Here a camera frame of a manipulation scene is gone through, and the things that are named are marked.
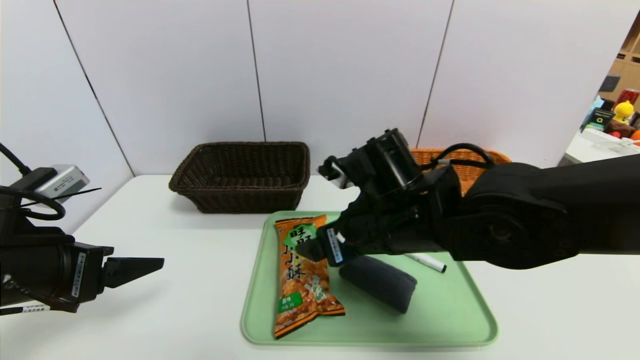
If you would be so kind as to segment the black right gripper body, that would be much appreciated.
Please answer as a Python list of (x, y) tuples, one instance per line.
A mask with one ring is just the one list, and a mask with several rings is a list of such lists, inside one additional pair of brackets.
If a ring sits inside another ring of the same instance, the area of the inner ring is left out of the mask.
[(386, 251), (386, 224), (374, 213), (343, 210), (320, 227), (317, 240), (331, 267), (340, 267), (360, 256)]

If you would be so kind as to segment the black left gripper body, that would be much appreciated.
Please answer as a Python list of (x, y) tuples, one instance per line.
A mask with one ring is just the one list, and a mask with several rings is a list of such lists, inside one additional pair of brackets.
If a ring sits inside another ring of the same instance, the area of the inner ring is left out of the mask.
[(1, 305), (78, 308), (102, 294), (103, 262), (113, 253), (112, 246), (78, 242), (2, 250)]

